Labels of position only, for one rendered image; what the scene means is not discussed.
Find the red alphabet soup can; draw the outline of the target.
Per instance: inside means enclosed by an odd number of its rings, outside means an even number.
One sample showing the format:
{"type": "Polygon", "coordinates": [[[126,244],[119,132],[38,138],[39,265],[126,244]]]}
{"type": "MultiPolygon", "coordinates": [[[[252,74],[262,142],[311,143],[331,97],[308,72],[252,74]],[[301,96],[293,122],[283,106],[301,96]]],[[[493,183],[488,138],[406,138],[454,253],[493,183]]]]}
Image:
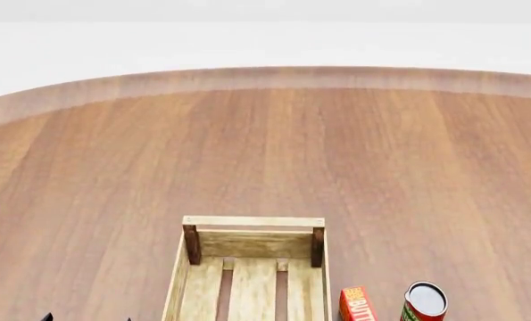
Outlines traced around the red alphabet soup can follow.
{"type": "Polygon", "coordinates": [[[448,299],[437,285],[418,281],[404,294],[400,321],[444,321],[448,299]]]}

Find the light wooden slatted crate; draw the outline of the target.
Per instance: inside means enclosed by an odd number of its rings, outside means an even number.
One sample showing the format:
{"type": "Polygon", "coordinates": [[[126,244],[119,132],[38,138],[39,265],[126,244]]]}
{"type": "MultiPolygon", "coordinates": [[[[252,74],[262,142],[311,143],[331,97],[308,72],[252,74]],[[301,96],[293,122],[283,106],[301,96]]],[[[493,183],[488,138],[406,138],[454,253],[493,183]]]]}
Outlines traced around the light wooden slatted crate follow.
{"type": "Polygon", "coordinates": [[[333,321],[324,218],[185,216],[161,321],[333,321]]]}

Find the red butter box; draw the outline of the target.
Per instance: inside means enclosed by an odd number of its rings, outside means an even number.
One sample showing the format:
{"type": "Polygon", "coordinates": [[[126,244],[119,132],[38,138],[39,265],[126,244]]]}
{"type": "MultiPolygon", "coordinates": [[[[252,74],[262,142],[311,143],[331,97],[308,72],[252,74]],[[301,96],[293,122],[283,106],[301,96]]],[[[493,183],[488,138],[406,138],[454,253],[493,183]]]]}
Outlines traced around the red butter box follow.
{"type": "Polygon", "coordinates": [[[342,321],[378,321],[363,286],[344,288],[341,291],[339,313],[342,321]]]}

